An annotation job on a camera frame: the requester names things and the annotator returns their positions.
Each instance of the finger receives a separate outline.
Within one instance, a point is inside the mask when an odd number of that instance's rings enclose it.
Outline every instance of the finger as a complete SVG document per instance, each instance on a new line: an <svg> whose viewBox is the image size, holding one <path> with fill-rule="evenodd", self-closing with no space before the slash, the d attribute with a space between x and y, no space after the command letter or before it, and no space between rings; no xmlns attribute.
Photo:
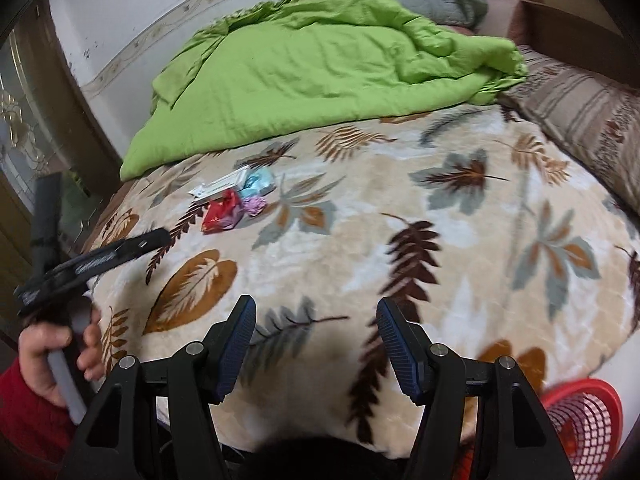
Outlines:
<svg viewBox="0 0 640 480"><path fill-rule="evenodd" d="M92 346L82 350L76 364L81 371L84 371L97 365L101 361L101 357L100 349Z"/></svg>
<svg viewBox="0 0 640 480"><path fill-rule="evenodd" d="M93 307L91 309L91 323L97 325L101 319L102 315L100 314L100 311L97 308Z"/></svg>
<svg viewBox="0 0 640 480"><path fill-rule="evenodd" d="M84 329L84 344L87 346L98 346L100 343L100 327L96 324L89 325Z"/></svg>
<svg viewBox="0 0 640 480"><path fill-rule="evenodd" d="M97 381L104 376L104 365L102 363L95 365L92 368L88 368L84 371L84 378L87 381Z"/></svg>
<svg viewBox="0 0 640 480"><path fill-rule="evenodd" d="M71 343L71 329L68 326L59 326L41 322L29 325L20 334L18 340L21 354L39 356L47 350L58 350Z"/></svg>

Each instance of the black clamp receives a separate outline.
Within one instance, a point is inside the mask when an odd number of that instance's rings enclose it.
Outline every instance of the black clamp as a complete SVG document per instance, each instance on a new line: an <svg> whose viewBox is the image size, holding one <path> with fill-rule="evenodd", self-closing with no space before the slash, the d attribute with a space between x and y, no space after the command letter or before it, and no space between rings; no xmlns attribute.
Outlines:
<svg viewBox="0 0 640 480"><path fill-rule="evenodd" d="M378 303L377 322L402 392L424 405L404 479L451 478L465 397L478 397L470 480L574 480L558 434L515 359L461 358L407 322L391 298Z"/></svg>
<svg viewBox="0 0 640 480"><path fill-rule="evenodd" d="M209 404L233 389L255 327L255 302L241 296L226 321L173 356L141 364L125 356L92 402L58 480L159 480L156 397L168 397L179 479L228 479Z"/></svg>

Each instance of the wrapped candy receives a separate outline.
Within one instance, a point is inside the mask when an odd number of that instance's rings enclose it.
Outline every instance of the wrapped candy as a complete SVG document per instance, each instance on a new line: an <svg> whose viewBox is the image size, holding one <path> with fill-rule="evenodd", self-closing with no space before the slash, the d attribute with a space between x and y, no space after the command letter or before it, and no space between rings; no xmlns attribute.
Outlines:
<svg viewBox="0 0 640 480"><path fill-rule="evenodd" d="M244 216L242 201L233 189L225 189L222 198L209 202L209 209L202 220L203 233L215 233L233 229Z"/></svg>
<svg viewBox="0 0 640 480"><path fill-rule="evenodd" d="M250 196L265 196L276 187L275 177L269 168L258 168L249 174L244 183L244 187L238 192L240 198L245 199Z"/></svg>
<svg viewBox="0 0 640 480"><path fill-rule="evenodd" d="M261 196L250 196L242 199L242 208L249 216L258 216L267 207L267 201Z"/></svg>

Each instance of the red candy wrapper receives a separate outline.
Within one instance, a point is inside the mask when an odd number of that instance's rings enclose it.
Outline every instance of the red candy wrapper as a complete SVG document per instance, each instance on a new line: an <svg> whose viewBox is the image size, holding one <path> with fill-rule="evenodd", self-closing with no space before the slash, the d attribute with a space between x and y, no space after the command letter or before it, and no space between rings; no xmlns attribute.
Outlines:
<svg viewBox="0 0 640 480"><path fill-rule="evenodd" d="M217 233L233 229L244 215L242 200L233 189L226 189L222 198L209 202L209 209L202 220L203 233Z"/></svg>

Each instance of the metal screw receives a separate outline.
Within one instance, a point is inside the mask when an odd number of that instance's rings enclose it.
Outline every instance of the metal screw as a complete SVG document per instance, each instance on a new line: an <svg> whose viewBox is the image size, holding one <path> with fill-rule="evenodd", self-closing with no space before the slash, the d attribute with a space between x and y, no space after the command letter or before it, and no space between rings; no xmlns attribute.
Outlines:
<svg viewBox="0 0 640 480"><path fill-rule="evenodd" d="M203 349L204 349L204 346L202 345L201 342L194 341L193 343L189 343L187 345L187 354L198 355L200 352L202 352Z"/></svg>
<svg viewBox="0 0 640 480"><path fill-rule="evenodd" d="M500 363L501 367L507 368L507 370L511 370L516 365L516 361L513 359L513 357L510 357L508 355L503 355L502 357L500 357L500 359L498 359L498 362Z"/></svg>
<svg viewBox="0 0 640 480"><path fill-rule="evenodd" d="M449 349L447 348L447 346L443 345L442 343L432 344L430 350L432 353L436 354L438 357L444 357L449 353Z"/></svg>
<svg viewBox="0 0 640 480"><path fill-rule="evenodd" d="M120 362L118 364L120 365L120 368L124 368L126 370L127 368L131 368L134 364L136 364L136 358L133 357L133 355L125 355L122 359L120 359Z"/></svg>

